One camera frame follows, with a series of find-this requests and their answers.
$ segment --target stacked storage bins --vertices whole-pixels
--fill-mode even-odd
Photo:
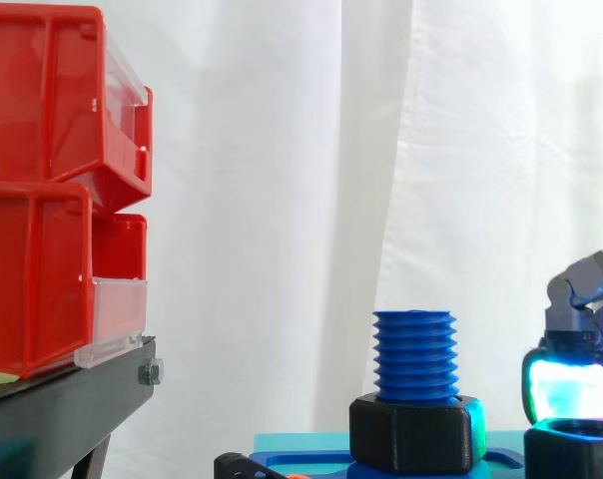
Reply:
[[[92,7],[0,4],[0,374],[141,345],[152,94]]]

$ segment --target hex nut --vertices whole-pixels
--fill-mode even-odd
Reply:
[[[453,405],[403,404],[366,394],[350,405],[350,454],[357,463],[399,476],[463,475],[486,452],[478,399]]]
[[[526,479],[603,478],[603,420],[546,419],[523,442]]]
[[[164,379],[164,361],[159,358],[149,359],[140,366],[140,382],[148,386],[157,386]]]

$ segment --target white curtain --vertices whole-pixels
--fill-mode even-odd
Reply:
[[[84,3],[74,0],[71,3]],[[104,477],[211,477],[360,395],[405,77],[402,0],[98,0],[154,90],[147,332],[165,381]]]
[[[523,429],[546,284],[601,248],[603,2],[415,0],[376,306],[450,309],[461,393]]]

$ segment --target teal light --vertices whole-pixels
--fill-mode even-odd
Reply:
[[[535,361],[530,366],[530,394],[537,421],[603,418],[603,367]]]

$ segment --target blue threaded bolt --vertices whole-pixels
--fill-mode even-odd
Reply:
[[[390,402],[449,404],[459,390],[451,338],[454,317],[447,311],[378,311],[379,353],[376,397]]]

